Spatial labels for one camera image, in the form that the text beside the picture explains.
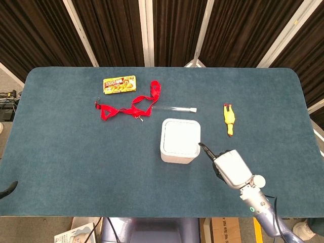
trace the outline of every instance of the yellow snack box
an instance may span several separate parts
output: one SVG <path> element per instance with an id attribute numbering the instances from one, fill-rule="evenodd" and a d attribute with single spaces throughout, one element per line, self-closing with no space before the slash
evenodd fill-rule
<path id="1" fill-rule="evenodd" d="M 128 91 L 136 91 L 136 77 L 134 75 L 105 78 L 103 80 L 103 92 L 105 95 Z"/>

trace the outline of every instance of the red lanyard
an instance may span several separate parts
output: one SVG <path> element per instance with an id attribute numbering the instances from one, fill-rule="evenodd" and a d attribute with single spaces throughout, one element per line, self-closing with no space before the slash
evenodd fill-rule
<path id="1" fill-rule="evenodd" d="M 151 97 L 149 96 L 144 96 L 140 95 L 137 98 L 135 98 L 132 102 L 132 107 L 127 109 L 127 108 L 122 108 L 122 109 L 116 109 L 110 105 L 101 105 L 99 104 L 99 100 L 95 102 L 95 106 L 98 110 L 101 110 L 101 118 L 103 120 L 108 120 L 110 117 L 113 117 L 117 115 L 119 112 L 125 113 L 132 115 L 134 118 L 139 118 L 140 116 L 150 116 L 151 115 L 151 110 L 153 104 L 158 100 L 161 92 L 161 85 L 157 80 L 153 80 L 151 82 Z M 146 111 L 140 110 L 136 108 L 135 104 L 141 102 L 142 100 L 147 99 L 147 100 L 152 100 L 151 105 L 147 108 Z"/>

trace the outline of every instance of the black wire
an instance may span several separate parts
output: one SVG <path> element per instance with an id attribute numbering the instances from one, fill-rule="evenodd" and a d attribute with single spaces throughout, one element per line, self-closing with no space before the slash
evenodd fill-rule
<path id="1" fill-rule="evenodd" d="M 98 223 L 95 225 L 95 227 L 91 230 L 90 234 L 88 235 L 87 239 L 85 240 L 85 243 L 87 243 L 87 241 L 89 240 L 89 238 L 91 237 L 93 231 L 95 231 L 96 227 L 98 226 L 98 224 L 100 223 L 101 217 L 98 220 Z"/>
<path id="2" fill-rule="evenodd" d="M 283 239 L 283 241 L 285 243 L 288 243 L 288 241 L 286 240 L 286 238 L 285 238 L 284 234 L 282 233 L 281 228 L 279 226 L 278 213 L 277 213 L 277 197 L 276 196 L 268 196 L 268 195 L 265 195 L 265 196 L 268 197 L 268 198 L 274 198 L 274 217 L 275 217 L 275 221 L 277 223 L 277 227 L 278 227 L 280 236 L 282 237 L 282 239 Z"/>
<path id="3" fill-rule="evenodd" d="M 111 222 L 110 218 L 107 217 L 107 220 L 108 220 L 108 222 L 110 223 L 110 226 L 111 226 L 111 228 L 112 228 L 113 234 L 115 235 L 115 238 L 116 238 L 117 243 L 120 243 L 120 240 L 119 240 L 119 238 L 118 238 L 118 235 L 117 235 L 117 233 L 116 233 L 116 230 L 115 230 L 114 226 L 112 225 L 112 222 Z"/>

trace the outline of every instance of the rubber chicken toy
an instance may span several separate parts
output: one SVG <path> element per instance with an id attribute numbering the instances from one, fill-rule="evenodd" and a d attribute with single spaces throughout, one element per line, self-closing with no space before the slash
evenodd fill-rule
<path id="1" fill-rule="evenodd" d="M 232 104 L 224 104 L 224 117 L 225 123 L 227 124 L 227 134 L 231 137 L 233 136 L 233 125 L 235 122 L 235 115 L 232 110 Z"/>

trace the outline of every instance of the white plastic container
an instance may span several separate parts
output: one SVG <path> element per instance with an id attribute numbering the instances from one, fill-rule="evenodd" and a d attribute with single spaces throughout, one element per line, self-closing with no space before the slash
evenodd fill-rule
<path id="1" fill-rule="evenodd" d="M 188 164 L 200 153 L 200 124 L 195 120 L 165 119 L 162 123 L 161 158 Z"/>

